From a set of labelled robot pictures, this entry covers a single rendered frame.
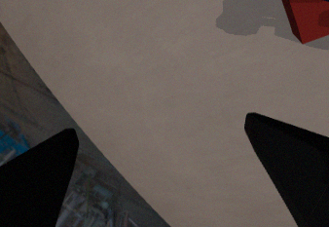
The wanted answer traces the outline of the red flat deck plate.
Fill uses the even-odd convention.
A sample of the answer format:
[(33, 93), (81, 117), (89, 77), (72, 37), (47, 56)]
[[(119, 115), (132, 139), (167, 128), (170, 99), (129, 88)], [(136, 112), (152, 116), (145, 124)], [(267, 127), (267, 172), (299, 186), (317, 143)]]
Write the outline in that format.
[(328, 36), (329, 2), (321, 0), (281, 0), (291, 32), (302, 44)]

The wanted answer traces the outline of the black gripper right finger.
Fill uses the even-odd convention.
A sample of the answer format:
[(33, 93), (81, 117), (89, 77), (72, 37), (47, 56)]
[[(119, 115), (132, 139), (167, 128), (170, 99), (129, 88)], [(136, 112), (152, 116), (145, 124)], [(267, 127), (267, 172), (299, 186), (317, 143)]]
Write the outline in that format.
[(243, 130), (299, 227), (329, 227), (329, 137), (248, 112)]

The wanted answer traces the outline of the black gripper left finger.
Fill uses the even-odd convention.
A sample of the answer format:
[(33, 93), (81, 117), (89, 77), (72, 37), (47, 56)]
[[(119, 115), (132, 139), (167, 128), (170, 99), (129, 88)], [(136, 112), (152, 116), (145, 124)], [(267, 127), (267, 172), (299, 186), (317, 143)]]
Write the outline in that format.
[(66, 128), (0, 166), (0, 227), (55, 227), (78, 150)]

